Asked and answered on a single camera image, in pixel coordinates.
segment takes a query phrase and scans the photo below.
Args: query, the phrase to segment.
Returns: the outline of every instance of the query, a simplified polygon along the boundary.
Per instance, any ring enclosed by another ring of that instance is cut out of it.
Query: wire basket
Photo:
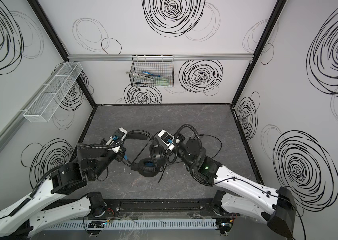
[[[66,62],[46,84],[40,95],[25,111],[29,122],[48,122],[82,71],[79,62]]]
[[[133,55],[129,74],[132,86],[147,84],[172,88],[174,80],[173,55]]]

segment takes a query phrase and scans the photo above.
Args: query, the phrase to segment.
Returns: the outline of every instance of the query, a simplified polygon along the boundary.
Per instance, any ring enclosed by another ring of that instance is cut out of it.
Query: headphones
[[[138,173],[144,177],[154,177],[160,168],[166,163],[165,149],[160,145],[157,138],[153,139],[153,144],[149,147],[150,158],[144,158],[138,163]]]

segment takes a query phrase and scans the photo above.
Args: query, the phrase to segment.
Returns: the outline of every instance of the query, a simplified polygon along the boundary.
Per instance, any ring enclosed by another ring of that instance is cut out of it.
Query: ear cushion
[[[144,158],[138,163],[138,173],[144,177],[154,177],[159,171],[150,158]]]
[[[153,164],[156,168],[160,168],[165,165],[166,157],[165,157],[165,149],[163,146],[153,147],[150,145],[150,155],[153,159]]]

